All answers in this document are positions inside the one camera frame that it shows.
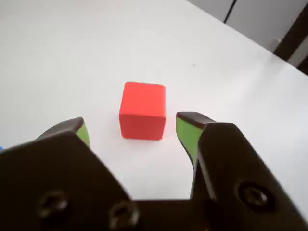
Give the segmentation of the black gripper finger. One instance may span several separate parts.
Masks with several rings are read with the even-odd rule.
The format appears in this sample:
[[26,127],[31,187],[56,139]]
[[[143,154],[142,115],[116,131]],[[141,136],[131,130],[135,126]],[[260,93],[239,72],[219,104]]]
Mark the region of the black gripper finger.
[[138,207],[89,147],[83,118],[0,153],[3,231],[132,231]]
[[205,196],[214,231],[305,231],[295,204],[233,123],[177,112],[177,137],[194,168],[191,197]]

